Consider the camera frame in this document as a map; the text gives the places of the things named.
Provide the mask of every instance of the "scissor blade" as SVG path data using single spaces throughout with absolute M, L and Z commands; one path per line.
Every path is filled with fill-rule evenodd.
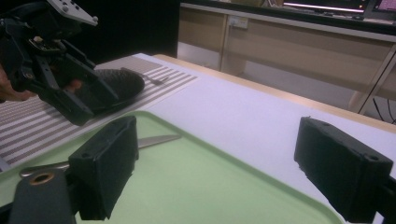
M 159 136 L 152 136 L 152 137 L 147 137 L 147 138 L 140 138 L 140 139 L 137 139 L 137 148 L 141 149 L 143 147 L 150 147 L 150 146 L 158 145 L 161 143 L 176 140 L 180 137 L 181 136 L 178 134 L 169 134 L 169 135 L 159 135 Z M 69 162 L 62 161 L 62 162 L 53 163 L 53 164 L 49 164 L 49 165 L 27 167 L 20 171 L 20 177 L 26 177 L 26 176 L 32 175 L 33 173 L 35 173 L 39 170 L 44 170 L 44 169 L 49 169 L 49 168 L 67 170 L 69 168 Z
M 147 138 L 140 138 L 137 140 L 137 147 L 139 149 L 143 147 L 150 147 L 160 143 L 165 143 L 169 141 L 176 140 L 181 136 L 178 134 L 169 134 L 169 135 L 160 135 L 160 136 L 152 136 Z

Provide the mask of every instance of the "light green cutting mat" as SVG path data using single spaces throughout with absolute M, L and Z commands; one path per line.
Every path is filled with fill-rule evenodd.
M 171 124 L 147 112 L 130 114 L 137 117 L 139 137 L 183 137 L 140 151 L 134 174 L 106 223 L 342 223 L 325 205 Z M 65 161 L 94 133 L 23 166 Z M 0 174 L 0 205 L 12 201 L 20 169 Z

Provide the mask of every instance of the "black gripper pad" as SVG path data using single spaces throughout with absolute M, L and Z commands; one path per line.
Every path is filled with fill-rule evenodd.
M 69 157 L 81 219 L 110 218 L 138 159 L 135 125 L 134 116 L 113 120 Z
M 294 160 L 349 222 L 372 222 L 393 162 L 329 123 L 301 118 Z

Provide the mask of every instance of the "desk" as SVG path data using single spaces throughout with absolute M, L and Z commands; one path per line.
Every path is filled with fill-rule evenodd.
M 396 161 L 396 127 L 392 125 L 166 56 L 135 57 L 197 77 L 190 85 L 140 110 L 165 119 L 321 203 L 329 205 L 293 160 L 301 117 L 329 122 Z M 120 68 L 131 60 L 126 57 L 97 68 Z M 391 175 L 396 176 L 394 169 Z

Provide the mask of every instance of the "white striped surface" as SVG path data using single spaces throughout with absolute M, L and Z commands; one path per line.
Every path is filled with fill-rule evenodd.
M 145 89 L 136 97 L 135 103 L 113 114 L 92 119 L 81 127 L 71 124 L 38 97 L 26 102 L 0 104 L 0 170 L 5 171 L 41 155 L 127 111 L 155 104 L 197 78 L 137 57 L 130 57 L 128 63 L 120 64 L 119 68 L 122 66 L 154 79 L 169 78 L 162 85 L 154 85 L 144 78 Z

